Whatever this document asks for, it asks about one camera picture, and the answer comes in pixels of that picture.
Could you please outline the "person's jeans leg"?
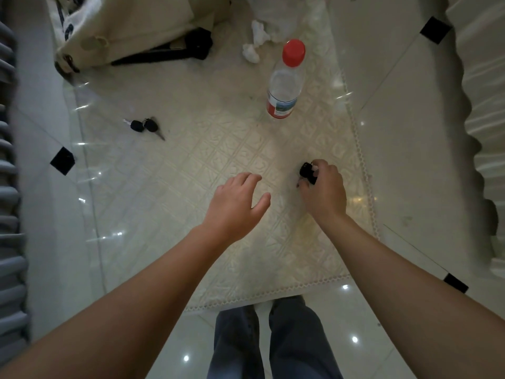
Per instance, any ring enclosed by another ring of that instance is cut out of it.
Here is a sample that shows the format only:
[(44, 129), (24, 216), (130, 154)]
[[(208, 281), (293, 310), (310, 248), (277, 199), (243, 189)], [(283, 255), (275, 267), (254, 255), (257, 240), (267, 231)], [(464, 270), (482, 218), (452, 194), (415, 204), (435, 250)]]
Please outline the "person's jeans leg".
[(218, 313), (206, 379), (265, 379), (260, 325), (253, 305)]
[(269, 326), (273, 379), (344, 379), (318, 315), (301, 295), (274, 300)]

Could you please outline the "person's right jeans leg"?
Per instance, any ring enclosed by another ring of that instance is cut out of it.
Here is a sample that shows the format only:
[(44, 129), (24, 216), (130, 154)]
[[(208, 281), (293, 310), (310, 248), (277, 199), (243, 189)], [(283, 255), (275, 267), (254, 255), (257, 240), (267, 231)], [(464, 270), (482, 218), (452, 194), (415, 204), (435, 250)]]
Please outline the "person's right jeans leg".
[(301, 295), (274, 300), (269, 326), (273, 379), (344, 379), (318, 315)]

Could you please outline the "grey ribbed sofa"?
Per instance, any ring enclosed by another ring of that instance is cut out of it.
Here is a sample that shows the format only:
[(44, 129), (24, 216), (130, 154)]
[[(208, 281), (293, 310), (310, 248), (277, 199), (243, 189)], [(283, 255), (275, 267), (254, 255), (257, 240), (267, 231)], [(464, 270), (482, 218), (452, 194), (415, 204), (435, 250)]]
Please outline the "grey ribbed sofa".
[(22, 251), (25, 235), (18, 214), (21, 194), (16, 187), (18, 168), (7, 115), (8, 93), (16, 73), (15, 43), (13, 31), (0, 20), (0, 367), (28, 346), (30, 323), (24, 281), (28, 261)]

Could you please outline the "person's right forearm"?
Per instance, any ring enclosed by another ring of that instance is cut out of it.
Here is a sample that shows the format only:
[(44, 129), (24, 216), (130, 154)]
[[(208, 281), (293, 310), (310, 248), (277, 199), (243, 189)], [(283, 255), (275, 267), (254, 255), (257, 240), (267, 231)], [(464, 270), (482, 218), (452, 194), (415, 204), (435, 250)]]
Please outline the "person's right forearm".
[(349, 216), (312, 213), (418, 379), (505, 379), (505, 320), (397, 254)]

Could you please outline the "clear plastic bag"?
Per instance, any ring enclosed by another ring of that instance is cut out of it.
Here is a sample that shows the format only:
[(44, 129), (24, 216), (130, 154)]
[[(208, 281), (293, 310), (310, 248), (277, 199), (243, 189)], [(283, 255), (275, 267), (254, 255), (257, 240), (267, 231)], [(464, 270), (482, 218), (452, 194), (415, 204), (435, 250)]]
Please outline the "clear plastic bag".
[(285, 43), (324, 30), (330, 0), (246, 0), (254, 20), (264, 24), (273, 43)]

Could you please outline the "person's right hand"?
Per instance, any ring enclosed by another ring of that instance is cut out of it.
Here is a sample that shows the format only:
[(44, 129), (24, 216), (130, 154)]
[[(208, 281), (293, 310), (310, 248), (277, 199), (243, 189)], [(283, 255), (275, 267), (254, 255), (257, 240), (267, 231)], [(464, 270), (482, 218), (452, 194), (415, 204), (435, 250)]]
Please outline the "person's right hand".
[(319, 168), (317, 182), (308, 191), (300, 191), (306, 211), (323, 227), (346, 217), (347, 198), (344, 181), (335, 165), (315, 159)]

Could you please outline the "person's left forearm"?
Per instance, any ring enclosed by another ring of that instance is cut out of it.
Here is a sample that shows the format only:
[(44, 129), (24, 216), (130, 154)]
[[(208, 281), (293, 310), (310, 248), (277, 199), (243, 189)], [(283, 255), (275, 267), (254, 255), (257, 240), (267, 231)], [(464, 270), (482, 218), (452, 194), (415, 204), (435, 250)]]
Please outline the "person's left forearm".
[(51, 331), (0, 379), (143, 379), (231, 241), (199, 225), (158, 260)]

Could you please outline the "white ruffled furniture cover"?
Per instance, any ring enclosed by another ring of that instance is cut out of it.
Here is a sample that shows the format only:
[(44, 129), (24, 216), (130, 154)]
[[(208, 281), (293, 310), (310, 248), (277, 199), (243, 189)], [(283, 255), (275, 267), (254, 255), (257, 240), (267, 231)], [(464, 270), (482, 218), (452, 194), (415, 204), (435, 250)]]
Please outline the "white ruffled furniture cover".
[(505, 0), (448, 0), (445, 13), (471, 104), (464, 128), (481, 145), (474, 166), (484, 180), (484, 198), (497, 213), (489, 270), (505, 280)]

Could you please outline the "beige canvas tote bag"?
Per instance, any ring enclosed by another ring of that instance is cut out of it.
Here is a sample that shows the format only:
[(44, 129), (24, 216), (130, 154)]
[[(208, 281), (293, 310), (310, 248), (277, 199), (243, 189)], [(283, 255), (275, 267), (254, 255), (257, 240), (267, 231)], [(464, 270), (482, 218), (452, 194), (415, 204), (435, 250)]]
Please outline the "beige canvas tote bag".
[(231, 0), (46, 0), (54, 66), (63, 77), (164, 46), (192, 31), (210, 37)]

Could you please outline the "person's left hand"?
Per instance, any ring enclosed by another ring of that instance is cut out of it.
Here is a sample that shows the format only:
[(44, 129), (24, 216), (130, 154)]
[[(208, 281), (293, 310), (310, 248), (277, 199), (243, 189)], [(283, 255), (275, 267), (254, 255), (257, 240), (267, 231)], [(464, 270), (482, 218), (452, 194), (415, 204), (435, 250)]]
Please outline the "person's left hand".
[(231, 244), (247, 236), (261, 221), (251, 214), (254, 192), (262, 180), (259, 174), (242, 172), (217, 187), (203, 221), (220, 245)]

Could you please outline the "small black key fob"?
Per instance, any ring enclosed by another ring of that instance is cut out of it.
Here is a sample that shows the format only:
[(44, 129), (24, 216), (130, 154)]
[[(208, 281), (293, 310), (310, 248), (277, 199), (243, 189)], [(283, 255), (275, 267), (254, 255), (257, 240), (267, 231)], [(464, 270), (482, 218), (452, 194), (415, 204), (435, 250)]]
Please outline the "small black key fob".
[(318, 173), (319, 173), (318, 166), (308, 162), (303, 163), (299, 171), (300, 178), (306, 179), (311, 185), (316, 184)]

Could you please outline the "white lace tablecloth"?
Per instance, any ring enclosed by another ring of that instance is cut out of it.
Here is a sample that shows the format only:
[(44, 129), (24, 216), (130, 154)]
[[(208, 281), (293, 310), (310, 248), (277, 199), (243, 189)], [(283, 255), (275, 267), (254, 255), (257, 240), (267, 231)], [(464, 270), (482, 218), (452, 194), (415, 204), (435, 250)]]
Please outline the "white lace tablecloth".
[[(305, 293), (350, 279), (336, 248), (306, 213), (296, 189), (303, 163), (337, 165), (346, 211), (378, 236), (373, 194), (350, 97), (328, 20), (306, 44), (305, 83), (294, 112), (267, 113), (267, 85), (281, 43), (260, 47), (260, 62), (241, 54), (251, 38), (246, 0), (212, 32), (207, 59), (103, 67), (74, 89), (82, 155), (80, 198), (98, 294), (140, 272), (199, 225), (219, 185), (237, 173), (260, 174), (253, 204), (271, 206), (258, 226), (220, 256), (185, 312), (205, 312)], [(166, 141), (123, 122), (154, 118)]]

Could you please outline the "clear bottle with red cap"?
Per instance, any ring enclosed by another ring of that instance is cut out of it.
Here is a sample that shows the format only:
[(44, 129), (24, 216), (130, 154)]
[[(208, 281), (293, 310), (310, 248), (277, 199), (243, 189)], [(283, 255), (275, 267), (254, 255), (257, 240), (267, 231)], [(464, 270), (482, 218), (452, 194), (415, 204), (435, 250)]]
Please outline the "clear bottle with red cap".
[(291, 115), (305, 82), (306, 46), (299, 39), (289, 40), (269, 80), (267, 112), (275, 119)]

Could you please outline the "person's left jeans leg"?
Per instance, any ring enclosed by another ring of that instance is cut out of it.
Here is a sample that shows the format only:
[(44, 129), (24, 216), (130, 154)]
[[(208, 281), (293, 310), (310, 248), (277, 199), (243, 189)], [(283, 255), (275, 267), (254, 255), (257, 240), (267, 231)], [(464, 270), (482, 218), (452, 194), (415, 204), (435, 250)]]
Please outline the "person's left jeans leg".
[(253, 305), (218, 313), (206, 379), (265, 379), (260, 325)]

